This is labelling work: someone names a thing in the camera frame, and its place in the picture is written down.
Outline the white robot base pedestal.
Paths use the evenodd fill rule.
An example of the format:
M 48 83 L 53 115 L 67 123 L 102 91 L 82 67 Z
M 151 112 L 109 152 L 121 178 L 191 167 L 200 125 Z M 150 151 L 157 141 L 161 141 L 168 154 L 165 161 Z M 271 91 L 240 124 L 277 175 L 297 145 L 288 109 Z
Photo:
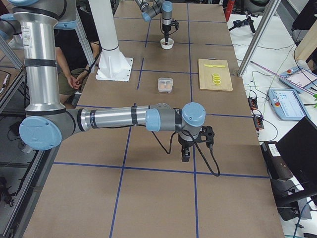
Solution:
M 102 49 L 96 79 L 129 81 L 133 59 L 120 51 L 110 1 L 90 0 L 89 5 Z

